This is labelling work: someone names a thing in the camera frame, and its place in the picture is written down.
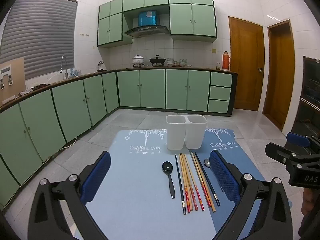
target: white plastic cup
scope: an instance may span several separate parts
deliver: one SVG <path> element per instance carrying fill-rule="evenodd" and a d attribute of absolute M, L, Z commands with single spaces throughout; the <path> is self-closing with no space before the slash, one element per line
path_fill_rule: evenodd
<path fill-rule="evenodd" d="M 186 130 L 186 147 L 188 149 L 199 149 L 207 127 L 207 119 L 198 114 L 188 115 L 187 119 L 189 122 Z"/>
<path fill-rule="evenodd" d="M 167 115 L 167 148 L 181 150 L 186 135 L 186 119 L 183 115 Z"/>

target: silver bolt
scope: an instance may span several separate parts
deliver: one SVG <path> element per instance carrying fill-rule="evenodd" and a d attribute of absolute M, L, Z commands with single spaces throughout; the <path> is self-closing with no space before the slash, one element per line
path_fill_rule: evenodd
<path fill-rule="evenodd" d="M 40 184 L 41 184 L 41 185 L 44 185 L 44 184 L 47 184 L 47 182 L 48 182 L 47 179 L 41 179 Z"/>
<path fill-rule="evenodd" d="M 279 178 L 274 178 L 273 180 L 274 180 L 275 183 L 277 183 L 277 184 L 280 184 L 280 183 L 281 183 L 281 179 L 279 179 Z"/>
<path fill-rule="evenodd" d="M 252 179 L 252 176 L 248 173 L 244 174 L 243 177 L 246 179 L 246 180 L 250 180 Z"/>
<path fill-rule="evenodd" d="M 69 176 L 70 181 L 75 181 L 77 178 L 78 178 L 78 175 L 76 175 L 76 174 L 72 174 Z"/>

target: gray shutter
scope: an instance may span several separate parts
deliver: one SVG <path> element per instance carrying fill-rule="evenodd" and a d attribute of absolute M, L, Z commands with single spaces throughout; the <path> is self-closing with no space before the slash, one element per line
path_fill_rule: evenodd
<path fill-rule="evenodd" d="M 76 9 L 73 0 L 16 0 L 4 27 L 0 63 L 24 57 L 26 79 L 59 71 L 62 55 L 73 68 Z"/>

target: orange thermos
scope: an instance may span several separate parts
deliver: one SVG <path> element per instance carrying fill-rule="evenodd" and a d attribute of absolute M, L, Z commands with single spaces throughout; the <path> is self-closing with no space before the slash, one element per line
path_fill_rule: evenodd
<path fill-rule="evenodd" d="M 223 70 L 230 70 L 231 64 L 231 57 L 229 56 L 228 52 L 224 52 L 222 55 L 222 69 Z"/>

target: gray floor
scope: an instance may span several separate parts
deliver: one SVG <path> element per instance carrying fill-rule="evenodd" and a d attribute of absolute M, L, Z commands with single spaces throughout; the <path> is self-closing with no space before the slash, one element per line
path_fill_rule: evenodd
<path fill-rule="evenodd" d="M 27 239 L 28 218 L 31 204 L 39 180 L 50 182 L 65 180 L 69 175 L 79 174 L 88 164 L 94 163 L 102 151 L 108 150 L 114 136 L 120 130 L 165 129 L 165 117 L 169 112 L 154 112 L 119 109 L 88 131 L 70 148 L 64 150 L 51 161 L 35 178 L 25 186 L 19 196 L 11 203 L 5 216 L 18 236 Z M 292 201 L 293 239 L 299 239 L 298 229 L 301 214 L 302 189 L 288 184 L 289 173 L 285 166 L 270 159 L 264 153 L 269 142 L 284 145 L 285 136 L 264 115 L 255 111 L 234 109 L 232 117 L 207 115 L 209 128 L 228 128 L 235 132 L 236 141 L 257 166 L 266 180 L 279 177 L 284 183 L 288 198 Z M 73 219 L 65 201 L 61 202 L 68 225 L 75 229 Z"/>

